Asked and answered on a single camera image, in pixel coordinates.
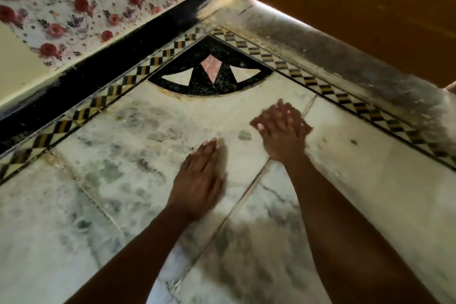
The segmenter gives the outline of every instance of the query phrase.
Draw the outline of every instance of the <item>wooden door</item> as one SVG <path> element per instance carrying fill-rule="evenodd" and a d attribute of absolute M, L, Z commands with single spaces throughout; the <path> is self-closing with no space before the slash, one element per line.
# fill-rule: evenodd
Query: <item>wooden door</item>
<path fill-rule="evenodd" d="M 259 0 L 444 87 L 456 81 L 456 0 Z"/>

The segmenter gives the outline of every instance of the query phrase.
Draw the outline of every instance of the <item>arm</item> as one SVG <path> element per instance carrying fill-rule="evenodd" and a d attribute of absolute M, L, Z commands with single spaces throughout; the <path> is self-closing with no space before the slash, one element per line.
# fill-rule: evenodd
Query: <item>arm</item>
<path fill-rule="evenodd" d="M 166 208 L 66 304 L 146 302 L 181 234 L 215 204 L 224 180 L 214 174 L 219 148 L 213 138 L 185 159 Z"/>
<path fill-rule="evenodd" d="M 272 106 L 253 123 L 270 157 L 290 176 L 332 302 L 437 303 L 375 227 L 312 165 L 304 153 L 311 128 L 300 115 L 296 127 L 291 108 Z"/>

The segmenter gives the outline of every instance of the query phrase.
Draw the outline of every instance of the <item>pink diamond inlay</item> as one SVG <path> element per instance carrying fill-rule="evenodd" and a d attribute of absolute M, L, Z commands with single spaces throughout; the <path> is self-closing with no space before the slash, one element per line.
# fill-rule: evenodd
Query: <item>pink diamond inlay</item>
<path fill-rule="evenodd" d="M 211 80 L 212 84 L 215 83 L 215 79 L 219 75 L 220 67 L 222 66 L 222 62 L 215 58 L 212 54 L 210 54 L 206 59 L 201 62 L 201 65 L 206 71 Z"/>

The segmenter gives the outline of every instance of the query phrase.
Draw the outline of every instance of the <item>forearm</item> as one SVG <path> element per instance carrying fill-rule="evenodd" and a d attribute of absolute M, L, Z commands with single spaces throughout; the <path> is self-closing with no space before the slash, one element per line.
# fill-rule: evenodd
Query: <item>forearm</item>
<path fill-rule="evenodd" d="M 111 259 L 66 304 L 145 303 L 169 252 L 189 220 L 171 207 Z"/>
<path fill-rule="evenodd" d="M 395 250 L 308 157 L 286 163 L 285 168 L 296 190 L 317 270 L 330 296 L 337 293 L 331 296 L 335 304 L 357 303 L 377 289 L 379 295 L 370 299 L 372 303 L 393 293 L 399 302 L 412 295 L 417 303 L 435 303 Z M 359 298 L 350 296 L 353 289 Z"/>

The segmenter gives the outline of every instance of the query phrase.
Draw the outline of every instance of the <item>cream wall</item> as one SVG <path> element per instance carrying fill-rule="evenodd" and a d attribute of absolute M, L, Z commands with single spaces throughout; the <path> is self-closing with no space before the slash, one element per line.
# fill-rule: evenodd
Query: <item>cream wall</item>
<path fill-rule="evenodd" d="M 230 1 L 212 0 L 202 14 L 209 15 Z M 4 111 L 55 82 L 63 70 L 50 70 L 3 23 L 0 39 L 0 111 Z"/>

